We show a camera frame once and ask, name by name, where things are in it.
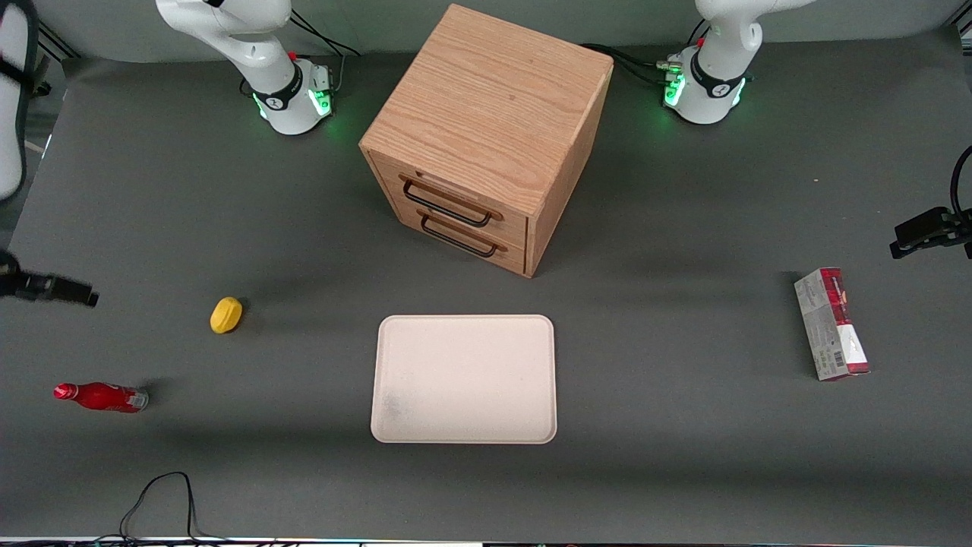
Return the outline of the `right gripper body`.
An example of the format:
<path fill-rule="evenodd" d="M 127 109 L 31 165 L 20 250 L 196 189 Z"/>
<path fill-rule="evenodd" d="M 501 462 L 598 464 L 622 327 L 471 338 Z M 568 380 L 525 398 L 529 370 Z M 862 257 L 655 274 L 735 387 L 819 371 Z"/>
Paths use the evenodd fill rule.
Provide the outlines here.
<path fill-rule="evenodd" d="M 21 270 L 13 254 L 1 253 L 1 298 L 52 301 L 51 286 L 52 277 L 47 273 Z"/>

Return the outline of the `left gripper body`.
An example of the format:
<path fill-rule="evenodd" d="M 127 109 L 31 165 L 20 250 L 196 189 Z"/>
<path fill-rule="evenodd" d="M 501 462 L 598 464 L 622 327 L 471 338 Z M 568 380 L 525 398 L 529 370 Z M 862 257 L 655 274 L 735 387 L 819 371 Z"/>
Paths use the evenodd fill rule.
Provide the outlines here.
<path fill-rule="evenodd" d="M 926 212 L 930 218 L 931 235 L 921 242 L 922 249 L 960 245 L 971 259 L 971 209 L 958 213 L 947 207 L 934 207 Z"/>

